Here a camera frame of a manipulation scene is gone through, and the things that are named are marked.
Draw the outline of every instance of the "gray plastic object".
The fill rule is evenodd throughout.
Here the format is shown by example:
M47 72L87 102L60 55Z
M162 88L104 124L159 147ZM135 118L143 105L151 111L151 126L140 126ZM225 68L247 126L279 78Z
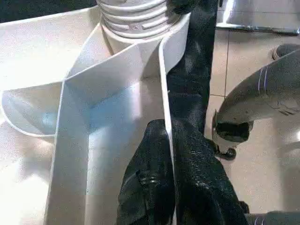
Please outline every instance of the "gray plastic object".
M29 19L18 26L39 24L36 29L40 29L57 23L64 32L75 18L94 10L97 7ZM83 28L89 32L87 40L76 51L73 66L61 65L64 74L43 81L41 71L54 70L53 57L40 73L31 75L28 70L25 83L12 84L13 89L3 92L2 112L13 127L28 136L55 139L44 224L114 224L122 177L147 123L165 119L172 143L166 73L184 53L188 22L189 15L184 15L159 35L129 39L116 35L101 20L91 32ZM1 28L16 30L17 23ZM32 32L39 40L38 35L43 39L57 31ZM68 37L77 32L82 31L74 28ZM24 38L12 33L14 39ZM52 46L48 47L55 49L56 43L49 42ZM30 38L19 45L22 49L27 46L35 46Z
M266 214L245 214L249 225L298 225L299 212L273 211Z
M218 124L252 122L300 112L300 50L261 68L235 87L214 115L212 136L223 153L238 142L218 135Z

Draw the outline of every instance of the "white plastic divider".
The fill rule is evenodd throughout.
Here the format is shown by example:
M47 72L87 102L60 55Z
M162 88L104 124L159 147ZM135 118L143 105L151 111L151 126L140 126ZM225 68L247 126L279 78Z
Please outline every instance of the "white plastic divider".
M168 37L163 38L159 45L159 69L160 81L163 97L163 107L165 116L165 128L169 136L170 155L172 159L173 174L175 175L174 168L174 150L173 150L173 135L172 135L172 122L169 107L168 86L167 86L167 73L180 61L182 58L187 42L188 23ZM172 219L172 224L177 224L176 208Z
M165 76L184 53L188 22L183 16L167 33L163 55L159 39L139 42L63 82L46 225L114 224L122 177L147 123L171 121Z
M55 82L4 91L1 98L3 116L23 134L54 137L61 85Z

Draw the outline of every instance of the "white threaded cap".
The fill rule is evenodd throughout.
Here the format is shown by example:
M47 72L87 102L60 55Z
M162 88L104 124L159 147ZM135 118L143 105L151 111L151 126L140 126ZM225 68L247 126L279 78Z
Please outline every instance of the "white threaded cap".
M125 38L149 38L179 19L167 0L97 0L107 27Z

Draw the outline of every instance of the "tile grout line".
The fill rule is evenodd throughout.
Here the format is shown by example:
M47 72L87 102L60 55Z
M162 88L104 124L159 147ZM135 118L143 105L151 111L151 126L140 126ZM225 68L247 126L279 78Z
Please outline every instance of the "tile grout line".
M229 54L229 36L230 31L228 30L228 39L227 39L227 58L226 58L226 73L225 73L225 88L224 88L224 96L226 96L226 85L227 85L227 70L228 70L228 54Z
M290 14L290 15L297 15L297 14L300 14L300 12L260 12L260 11L237 11L237 10L231 10L230 12L233 12L233 13L261 13L261 14L283 14L283 15L286 15L286 14Z
M215 95L215 94L210 94L210 96L225 97L224 95Z

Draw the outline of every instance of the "floor tile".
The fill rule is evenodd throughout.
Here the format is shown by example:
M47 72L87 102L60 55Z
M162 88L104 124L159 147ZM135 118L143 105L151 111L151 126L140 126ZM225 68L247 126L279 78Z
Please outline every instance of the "floor tile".
M223 10L240 12L300 13L299 0L224 0Z
M285 210L276 130L272 119L256 121L247 142L237 147L230 180L251 213Z
M267 33L230 31L226 95L245 78L272 62L271 50L283 43L300 44L300 39Z
M300 210L299 116L256 121L229 176L251 213Z
M223 15L224 15L223 11L217 11L217 23L223 22Z
M262 27L297 29L300 26L299 14L235 12L230 15L230 23Z
M225 94L228 33L227 30L217 30L215 35L210 80L210 94L213 95Z
M211 139L211 122L215 110L219 110L221 104L223 103L224 97L221 96L210 96L209 104L206 111L206 121L205 121L205 130L204 136L208 139Z

